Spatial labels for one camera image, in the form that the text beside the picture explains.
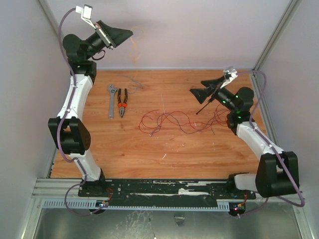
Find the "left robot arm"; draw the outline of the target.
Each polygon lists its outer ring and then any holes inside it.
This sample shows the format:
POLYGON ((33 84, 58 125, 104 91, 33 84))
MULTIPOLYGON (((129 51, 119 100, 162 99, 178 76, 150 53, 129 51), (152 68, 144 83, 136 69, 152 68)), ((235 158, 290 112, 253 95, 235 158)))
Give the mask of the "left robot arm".
POLYGON ((48 127, 57 149, 68 163, 75 163, 82 174, 81 194, 103 196, 107 184, 102 169, 90 152, 91 135, 82 122, 86 100, 97 75, 97 58, 105 48, 114 49, 133 36, 131 30, 114 28, 103 21, 95 32, 82 40, 68 34, 62 40, 62 54, 70 69, 70 85, 64 105, 48 127))

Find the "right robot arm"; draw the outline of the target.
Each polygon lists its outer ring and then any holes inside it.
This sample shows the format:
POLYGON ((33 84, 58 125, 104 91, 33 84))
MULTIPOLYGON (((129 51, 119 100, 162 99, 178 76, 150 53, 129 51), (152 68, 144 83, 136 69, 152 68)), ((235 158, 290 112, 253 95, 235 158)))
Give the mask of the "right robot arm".
POLYGON ((259 160, 256 174, 237 173, 229 176, 227 195, 238 198, 244 190, 257 192, 264 198, 295 194, 299 187, 297 155, 276 146, 260 131, 250 113, 254 103, 253 90, 242 87, 233 94, 226 89, 229 82, 229 78, 223 76, 201 81, 203 88, 190 89, 200 104, 205 100, 209 103, 217 100, 229 109, 228 128, 249 146, 259 160))

